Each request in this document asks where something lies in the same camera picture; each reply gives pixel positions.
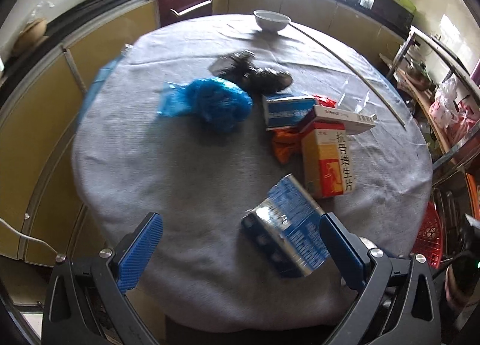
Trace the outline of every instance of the blue plastic bag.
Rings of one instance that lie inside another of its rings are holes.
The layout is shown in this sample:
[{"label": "blue plastic bag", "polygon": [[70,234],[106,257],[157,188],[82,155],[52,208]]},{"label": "blue plastic bag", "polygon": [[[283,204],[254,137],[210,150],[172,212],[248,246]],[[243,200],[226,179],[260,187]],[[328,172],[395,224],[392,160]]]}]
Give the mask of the blue plastic bag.
[{"label": "blue plastic bag", "polygon": [[234,83],[213,77],[188,85],[168,84],[157,113],[165,117],[197,114],[218,132],[231,132],[251,112],[249,95]]}]

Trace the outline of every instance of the white tablecloth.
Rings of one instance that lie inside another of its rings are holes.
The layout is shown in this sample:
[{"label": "white tablecloth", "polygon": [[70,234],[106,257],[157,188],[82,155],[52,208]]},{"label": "white tablecloth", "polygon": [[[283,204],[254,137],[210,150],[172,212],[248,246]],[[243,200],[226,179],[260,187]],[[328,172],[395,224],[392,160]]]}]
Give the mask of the white tablecloth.
[{"label": "white tablecloth", "polygon": [[[377,127],[350,136],[356,190],[320,201],[347,229],[396,254],[408,253],[426,208],[431,158],[417,125],[386,80],[354,50],[305,28],[354,65],[394,106],[402,128],[372,93],[363,113]],[[83,118],[73,147],[81,197],[111,243],[149,211],[164,217],[164,236],[140,287],[173,320],[199,330],[283,330],[336,324],[355,293],[340,285],[329,259],[303,279],[282,280],[240,233],[245,211],[280,178],[303,181],[302,160],[274,158],[258,100],[228,135],[196,117],[156,114],[163,83],[208,77],[218,55],[248,49],[255,63],[289,70],[293,89],[339,99],[346,79],[367,86],[336,58],[291,27],[261,33],[253,16],[194,19],[141,37],[106,80]],[[354,108],[356,102],[349,101]]]}]

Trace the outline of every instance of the oven handle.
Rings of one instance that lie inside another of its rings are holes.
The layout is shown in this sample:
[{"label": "oven handle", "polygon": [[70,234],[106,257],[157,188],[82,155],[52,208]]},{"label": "oven handle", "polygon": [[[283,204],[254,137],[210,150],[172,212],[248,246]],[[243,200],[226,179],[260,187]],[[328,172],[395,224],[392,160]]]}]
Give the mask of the oven handle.
[{"label": "oven handle", "polygon": [[186,10],[183,10],[182,12],[177,12],[175,11],[174,9],[170,9],[172,11],[172,13],[177,17],[177,18],[180,18],[181,16],[183,15],[186,15],[192,11],[195,11],[199,8],[202,8],[206,5],[209,5],[209,4],[212,4],[212,0],[207,0],[207,1],[204,1],[203,3],[199,3],[199,4],[196,4],[194,5],[193,7],[190,7],[190,8],[187,8]]}]

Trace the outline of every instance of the blue rubber pad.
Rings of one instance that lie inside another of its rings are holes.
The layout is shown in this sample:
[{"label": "blue rubber pad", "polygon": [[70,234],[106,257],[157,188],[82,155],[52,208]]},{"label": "blue rubber pad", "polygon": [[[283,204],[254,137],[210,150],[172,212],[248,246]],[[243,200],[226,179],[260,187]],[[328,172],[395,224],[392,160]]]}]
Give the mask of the blue rubber pad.
[{"label": "blue rubber pad", "polygon": [[136,240],[118,264],[117,285],[122,294],[129,289],[135,288],[148,261],[150,261],[150,257],[162,238],[162,234],[163,220],[156,213],[138,234]]}]

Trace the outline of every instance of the white bowl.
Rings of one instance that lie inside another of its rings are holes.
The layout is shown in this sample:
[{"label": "white bowl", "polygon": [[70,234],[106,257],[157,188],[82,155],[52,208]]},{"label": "white bowl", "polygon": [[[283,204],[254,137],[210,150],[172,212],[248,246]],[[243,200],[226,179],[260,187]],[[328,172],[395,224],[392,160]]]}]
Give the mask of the white bowl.
[{"label": "white bowl", "polygon": [[288,16],[272,11],[257,10],[254,11],[253,14],[260,28],[271,33],[283,30],[292,21]]}]

